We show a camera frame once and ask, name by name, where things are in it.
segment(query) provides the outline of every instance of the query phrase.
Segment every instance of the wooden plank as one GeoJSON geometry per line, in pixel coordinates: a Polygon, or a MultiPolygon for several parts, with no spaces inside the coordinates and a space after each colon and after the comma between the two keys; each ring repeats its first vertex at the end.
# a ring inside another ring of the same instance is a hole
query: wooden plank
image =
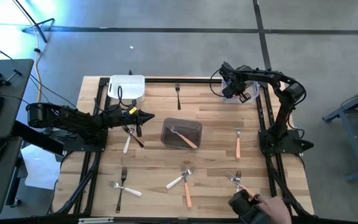
{"type": "MultiPolygon", "coordinates": [[[[77,102],[79,110],[93,112],[93,98],[99,79],[84,77],[77,102]]],[[[264,197],[269,196],[265,159],[260,153],[257,138],[260,127],[256,104],[226,105],[211,93],[208,84],[183,83],[180,88],[181,111],[178,111],[174,86],[174,83],[146,84],[146,98],[143,103],[139,103],[139,108],[154,113],[156,117],[142,127],[143,136],[139,139],[145,144],[143,149],[132,141],[128,153],[123,154],[127,134],[121,128],[109,130],[106,150],[102,153],[99,167],[92,216],[235,218],[236,214],[227,204],[235,191],[235,185],[227,180],[225,173],[238,169],[242,171],[244,185],[264,197]],[[201,122],[201,147],[196,151],[165,147],[160,141],[160,135],[162,123],[167,117],[201,122]],[[241,159],[235,157],[234,128],[237,125],[244,127],[241,132],[241,159]],[[186,207],[183,182],[170,190],[165,188],[180,175],[182,162],[188,167],[195,167],[195,173],[188,177],[193,200],[191,209],[186,207]],[[119,190],[111,188],[107,182],[120,180],[122,166],[128,166],[125,186],[139,190],[143,195],[138,198],[124,192],[121,213],[115,213],[119,190]]],[[[213,84],[216,91],[219,86],[213,84]]],[[[272,91],[270,97],[276,114],[280,103],[272,91]]],[[[55,210],[64,204],[78,185],[83,155],[83,152],[74,152],[62,165],[53,201],[55,210]]],[[[313,213],[302,163],[292,155],[284,155],[283,163],[289,188],[305,209],[313,213]]]]}

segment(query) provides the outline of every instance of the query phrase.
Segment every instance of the yellow tape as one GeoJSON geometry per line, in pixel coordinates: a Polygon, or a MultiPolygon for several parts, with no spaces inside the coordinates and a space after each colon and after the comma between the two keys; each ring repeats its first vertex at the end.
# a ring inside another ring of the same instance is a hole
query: yellow tape
{"type": "Polygon", "coordinates": [[[137,110],[136,107],[132,108],[132,109],[129,111],[129,114],[133,114],[136,110],[137,110]]]}

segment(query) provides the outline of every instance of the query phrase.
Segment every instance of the gray floor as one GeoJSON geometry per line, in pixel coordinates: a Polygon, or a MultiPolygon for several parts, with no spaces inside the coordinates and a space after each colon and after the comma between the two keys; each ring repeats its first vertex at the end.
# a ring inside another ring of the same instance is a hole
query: gray floor
{"type": "MultiPolygon", "coordinates": [[[[256,28],[251,0],[67,0],[23,1],[37,20],[59,26],[256,28]]],[[[358,29],[356,0],[260,0],[267,29],[358,29]]],[[[10,1],[0,1],[0,23],[26,24],[10,1]]],[[[42,81],[75,102],[84,75],[125,74],[210,76],[226,60],[264,67],[257,34],[48,33],[39,68],[42,81]]],[[[293,113],[315,147],[305,152],[306,176],[315,213],[358,221],[358,172],[341,122],[321,117],[358,93],[358,35],[267,35],[273,69],[296,78],[308,97],[293,113]]],[[[14,58],[34,58],[34,34],[0,26],[0,49],[14,58]]],[[[29,83],[24,99],[35,101],[29,83]]],[[[50,101],[65,102],[50,93],[50,101]]],[[[22,105],[18,120],[25,122],[22,105]]],[[[352,118],[358,135],[358,118],[352,118]]],[[[21,184],[23,206],[4,208],[0,218],[43,215],[51,191],[21,184]]]]}

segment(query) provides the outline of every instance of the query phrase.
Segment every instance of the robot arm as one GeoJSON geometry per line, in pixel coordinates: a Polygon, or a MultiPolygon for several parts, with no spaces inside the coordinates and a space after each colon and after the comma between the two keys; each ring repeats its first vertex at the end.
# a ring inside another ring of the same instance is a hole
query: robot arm
{"type": "Polygon", "coordinates": [[[32,103],[25,108],[28,114],[29,126],[33,128],[59,128],[72,133],[78,133],[85,143],[95,143],[108,128],[123,125],[136,125],[137,135],[142,135],[142,126],[152,119],[154,114],[143,112],[130,105],[123,110],[119,105],[111,105],[106,111],[97,115],[83,113],[78,109],[58,106],[51,103],[32,103]]]}
{"type": "Polygon", "coordinates": [[[259,69],[253,70],[246,65],[234,70],[227,62],[222,64],[222,67],[219,69],[219,74],[227,83],[227,87],[222,90],[223,95],[226,98],[232,98],[234,95],[240,96],[242,103],[249,99],[249,97],[244,94],[247,88],[246,81],[265,82],[273,87],[274,93],[278,97],[281,106],[274,124],[268,129],[266,144],[268,146],[279,145],[283,141],[283,138],[288,135],[287,121],[290,113],[306,96],[306,91],[302,84],[281,72],[262,71],[259,69]],[[288,87],[281,90],[280,82],[287,83],[288,87]]]}

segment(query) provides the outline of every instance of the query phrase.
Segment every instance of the person's hand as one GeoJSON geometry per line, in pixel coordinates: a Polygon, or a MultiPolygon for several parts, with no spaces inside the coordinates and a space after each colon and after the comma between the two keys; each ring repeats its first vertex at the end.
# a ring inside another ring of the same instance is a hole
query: person's hand
{"type": "Polygon", "coordinates": [[[258,206],[270,216],[274,224],[291,224],[290,212],[281,198],[276,196],[263,200],[258,206]]]}

